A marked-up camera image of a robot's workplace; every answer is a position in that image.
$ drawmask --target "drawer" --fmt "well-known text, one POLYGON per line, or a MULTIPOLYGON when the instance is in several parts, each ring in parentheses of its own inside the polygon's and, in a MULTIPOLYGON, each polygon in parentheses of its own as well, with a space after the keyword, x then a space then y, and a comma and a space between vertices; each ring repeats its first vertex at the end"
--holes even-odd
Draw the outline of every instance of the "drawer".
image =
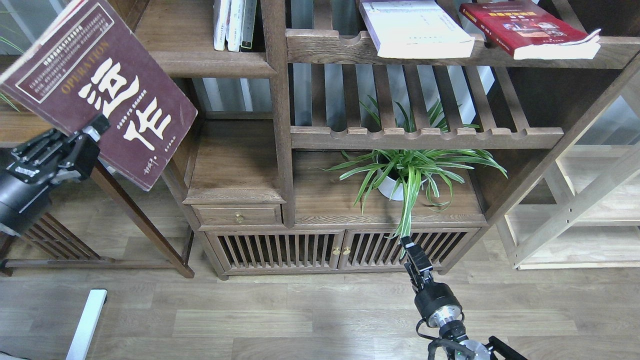
POLYGON ((282 224, 279 204, 193 205, 201 226, 282 224))

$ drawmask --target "robotic arm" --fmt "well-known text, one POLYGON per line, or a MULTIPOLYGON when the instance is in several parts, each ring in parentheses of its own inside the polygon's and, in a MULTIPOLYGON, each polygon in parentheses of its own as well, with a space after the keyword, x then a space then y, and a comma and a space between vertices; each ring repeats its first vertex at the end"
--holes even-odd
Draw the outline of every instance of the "robotic arm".
POLYGON ((100 114, 82 131, 66 136, 51 129, 14 148, 15 161, 0 170, 0 231, 13 236, 27 231, 49 207, 51 190, 64 180, 87 179, 108 128, 100 114))
POLYGON ((490 337, 486 345, 469 339, 463 323, 465 316, 462 305, 453 295, 450 287, 433 280, 431 275, 433 265, 420 246, 414 244, 410 237, 401 238, 400 243, 408 256, 404 267, 411 277, 415 292, 415 307, 422 317, 415 331, 421 338, 431 340, 428 346, 429 360, 435 359, 438 347, 442 347, 447 352, 449 360, 496 360, 497 357, 494 354, 496 352, 506 360, 527 360, 495 336, 490 337), (420 326, 425 322, 431 328, 439 328, 439 337, 420 333, 420 326))

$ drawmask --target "potted plant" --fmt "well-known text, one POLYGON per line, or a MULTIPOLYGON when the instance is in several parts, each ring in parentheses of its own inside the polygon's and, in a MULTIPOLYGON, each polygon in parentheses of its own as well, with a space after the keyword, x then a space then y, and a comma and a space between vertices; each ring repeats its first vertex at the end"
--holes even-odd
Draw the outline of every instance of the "potted plant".
MULTIPOLYGON (((376 110, 378 103, 370 96, 376 110)), ((366 104, 360 102, 369 112, 373 119, 380 124, 380 117, 366 104)), ((406 131, 415 131, 415 121, 413 113, 407 113, 399 102, 396 105, 401 110, 404 119, 396 124, 404 127, 406 131)), ((442 104, 437 101, 428 111, 429 123, 433 127, 440 128, 443 132, 448 131, 446 119, 443 116, 442 104)), ((453 201, 453 182, 464 183, 465 180, 452 169, 472 170, 474 165, 486 165, 496 168, 505 176, 506 170, 500 166, 493 156, 486 150, 481 149, 453 149, 453 150, 381 150, 375 149, 368 154, 351 157, 342 152, 346 161, 335 165, 330 170, 340 170, 354 165, 365 163, 359 167, 348 170, 340 176, 340 180, 349 176, 365 173, 360 190, 353 203, 361 202, 361 210, 364 212, 369 194, 375 190, 381 190, 383 195, 390 199, 400 198, 403 202, 402 215, 398 227, 392 237, 411 235, 411 211, 415 205, 421 190, 424 190, 429 203, 434 211, 445 210, 453 201), (434 202, 435 198, 441 195, 437 179, 441 179, 449 188, 450 199, 445 202, 434 202)))

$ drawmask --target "maroon book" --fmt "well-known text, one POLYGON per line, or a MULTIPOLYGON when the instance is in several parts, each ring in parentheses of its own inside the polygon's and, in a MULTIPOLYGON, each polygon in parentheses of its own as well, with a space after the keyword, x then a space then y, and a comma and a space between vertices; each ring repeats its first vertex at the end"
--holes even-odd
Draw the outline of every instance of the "maroon book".
POLYGON ((0 76, 0 89, 64 133, 103 113, 100 157, 144 190, 197 111, 106 0, 74 0, 0 76))
POLYGON ((465 3, 460 12, 516 60, 593 59, 599 32, 588 35, 529 0, 465 3))

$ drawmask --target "cable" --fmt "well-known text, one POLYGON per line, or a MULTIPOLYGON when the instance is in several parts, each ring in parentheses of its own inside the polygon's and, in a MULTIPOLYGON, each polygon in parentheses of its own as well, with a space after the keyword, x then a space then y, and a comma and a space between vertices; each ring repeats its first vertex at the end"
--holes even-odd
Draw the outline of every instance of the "cable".
POLYGON ((420 326, 422 324, 424 324, 425 321, 426 321, 425 319, 420 319, 420 321, 418 321, 418 324, 415 325, 415 333, 418 334, 418 336, 420 336, 421 338, 424 338, 424 339, 429 339, 429 340, 440 339, 440 338, 436 338, 434 336, 430 336, 430 335, 423 334, 423 333, 420 332, 420 326))

